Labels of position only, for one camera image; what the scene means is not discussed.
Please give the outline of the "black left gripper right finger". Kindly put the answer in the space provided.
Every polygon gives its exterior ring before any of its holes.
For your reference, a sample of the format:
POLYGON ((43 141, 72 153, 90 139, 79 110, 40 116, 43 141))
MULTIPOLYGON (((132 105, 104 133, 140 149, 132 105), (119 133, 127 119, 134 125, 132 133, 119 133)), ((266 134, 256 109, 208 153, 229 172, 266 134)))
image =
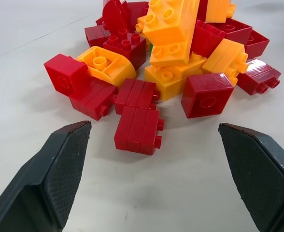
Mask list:
POLYGON ((221 123, 227 161, 237 190, 261 232, 284 232, 284 149, 269 135, 221 123))

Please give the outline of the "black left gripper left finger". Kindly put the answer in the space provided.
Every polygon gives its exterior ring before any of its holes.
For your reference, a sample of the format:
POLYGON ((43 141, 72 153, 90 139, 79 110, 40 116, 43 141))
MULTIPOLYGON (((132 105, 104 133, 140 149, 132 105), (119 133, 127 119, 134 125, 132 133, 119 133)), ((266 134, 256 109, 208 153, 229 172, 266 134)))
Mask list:
POLYGON ((92 125, 66 125, 17 172, 0 195, 0 232, 61 232, 79 188, 92 125))

